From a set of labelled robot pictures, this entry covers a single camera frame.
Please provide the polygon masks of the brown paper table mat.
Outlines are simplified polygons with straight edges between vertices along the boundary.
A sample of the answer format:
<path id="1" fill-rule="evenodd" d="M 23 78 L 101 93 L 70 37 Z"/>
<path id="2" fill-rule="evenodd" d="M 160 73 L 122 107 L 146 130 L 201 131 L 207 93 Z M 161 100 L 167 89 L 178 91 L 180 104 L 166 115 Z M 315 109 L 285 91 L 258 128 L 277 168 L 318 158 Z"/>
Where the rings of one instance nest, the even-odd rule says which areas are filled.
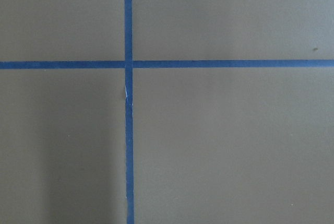
<path id="1" fill-rule="evenodd" d="M 124 0 L 1 0 L 1 61 L 122 61 Z M 333 58 L 333 0 L 133 0 L 133 57 Z M 125 223 L 125 71 L 1 70 L 1 223 Z M 134 69 L 136 223 L 333 223 L 333 69 Z"/>

